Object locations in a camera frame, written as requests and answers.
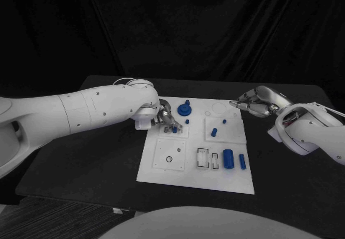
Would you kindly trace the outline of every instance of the white board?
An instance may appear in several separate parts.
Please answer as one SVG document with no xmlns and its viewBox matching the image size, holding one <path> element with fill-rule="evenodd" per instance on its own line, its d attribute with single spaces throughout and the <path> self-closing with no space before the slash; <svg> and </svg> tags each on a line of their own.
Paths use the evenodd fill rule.
<svg viewBox="0 0 345 239">
<path fill-rule="evenodd" d="M 168 102 L 171 115 L 183 125 L 183 130 L 177 133 L 165 132 L 167 126 L 155 125 L 147 131 L 136 181 L 253 194 L 239 109 L 225 100 L 175 97 L 160 99 Z M 177 107 L 186 100 L 190 102 L 191 113 L 183 117 L 177 114 Z M 214 137 L 210 136 L 213 128 L 217 129 Z M 225 149 L 233 152 L 232 169 L 223 168 Z M 206 165 L 207 160 L 209 167 L 197 167 L 197 151 L 206 151 L 199 155 L 199 160 L 201 165 Z M 243 170 L 239 154 L 245 159 Z"/>
</svg>

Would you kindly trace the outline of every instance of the carpet floor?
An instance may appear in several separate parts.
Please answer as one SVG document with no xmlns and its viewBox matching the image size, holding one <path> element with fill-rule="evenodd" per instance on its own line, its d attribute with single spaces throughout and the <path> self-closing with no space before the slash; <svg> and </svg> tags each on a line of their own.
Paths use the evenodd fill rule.
<svg viewBox="0 0 345 239">
<path fill-rule="evenodd" d="M 0 214 L 0 239 L 96 239 L 135 212 L 25 197 Z"/>
</svg>

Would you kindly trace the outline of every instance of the black backdrop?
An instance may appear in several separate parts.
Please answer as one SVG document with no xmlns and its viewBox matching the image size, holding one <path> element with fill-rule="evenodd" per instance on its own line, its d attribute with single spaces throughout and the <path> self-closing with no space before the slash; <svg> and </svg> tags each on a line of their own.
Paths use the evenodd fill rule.
<svg viewBox="0 0 345 239">
<path fill-rule="evenodd" d="M 5 1 L 0 96 L 61 94 L 76 91 L 90 74 L 122 75 L 315 84 L 345 111 L 343 4 Z M 17 202 L 12 187 L 25 167 L 0 180 L 8 190 L 0 203 Z"/>
</svg>

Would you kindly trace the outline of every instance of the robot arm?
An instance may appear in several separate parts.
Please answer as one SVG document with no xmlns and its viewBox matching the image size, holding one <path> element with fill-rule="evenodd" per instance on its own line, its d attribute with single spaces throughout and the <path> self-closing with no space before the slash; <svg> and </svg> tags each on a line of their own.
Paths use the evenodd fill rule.
<svg viewBox="0 0 345 239">
<path fill-rule="evenodd" d="M 0 98 L 0 178 L 53 139 L 128 118 L 138 130 L 149 129 L 157 123 L 181 128 L 171 117 L 168 103 L 160 104 L 152 84 L 145 80 L 56 96 Z"/>
<path fill-rule="evenodd" d="M 345 165 L 345 126 L 317 103 L 292 104 L 287 97 L 265 86 L 248 91 L 229 104 L 256 117 L 276 115 L 268 134 L 297 154 L 305 155 L 318 147 Z"/>
</svg>

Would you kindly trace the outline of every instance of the black table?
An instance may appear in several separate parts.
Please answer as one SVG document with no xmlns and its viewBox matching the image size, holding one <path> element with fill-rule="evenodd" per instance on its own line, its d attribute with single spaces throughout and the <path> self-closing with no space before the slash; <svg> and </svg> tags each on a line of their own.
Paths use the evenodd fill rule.
<svg viewBox="0 0 345 239">
<path fill-rule="evenodd" d="M 80 89 L 119 77 L 89 76 Z M 236 99 L 259 84 L 148 79 L 158 95 Z M 295 103 L 331 107 L 311 85 L 263 84 Z M 232 209 L 274 219 L 324 237 L 345 236 L 345 166 L 317 149 L 292 153 L 266 134 L 274 116 L 242 112 L 255 195 L 135 181 L 145 131 L 129 119 L 53 140 L 40 150 L 15 188 L 20 195 L 77 201 L 136 211 L 174 206 Z"/>
</svg>

